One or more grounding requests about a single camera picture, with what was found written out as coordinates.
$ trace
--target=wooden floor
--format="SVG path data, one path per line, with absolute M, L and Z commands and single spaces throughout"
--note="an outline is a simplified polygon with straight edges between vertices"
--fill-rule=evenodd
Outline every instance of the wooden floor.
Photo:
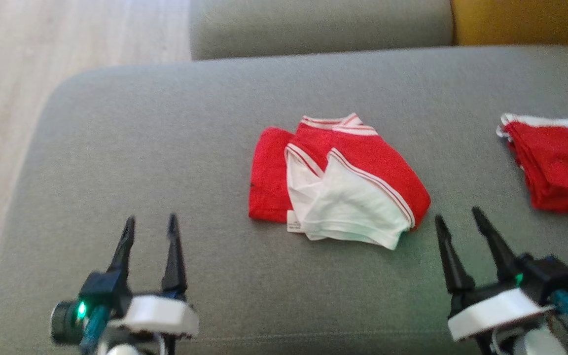
M 0 0 L 0 235 L 50 92 L 91 68 L 190 59 L 189 0 Z

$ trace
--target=yellow cushion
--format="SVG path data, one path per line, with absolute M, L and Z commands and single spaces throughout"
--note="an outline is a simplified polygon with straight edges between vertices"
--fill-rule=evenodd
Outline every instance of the yellow cushion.
M 459 45 L 568 44 L 568 0 L 451 0 Z

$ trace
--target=clothing tag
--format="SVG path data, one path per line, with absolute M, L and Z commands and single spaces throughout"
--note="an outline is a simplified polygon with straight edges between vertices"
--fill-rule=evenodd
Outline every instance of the clothing tag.
M 291 233 L 303 233 L 302 224 L 297 220 L 295 211 L 286 211 L 286 231 Z

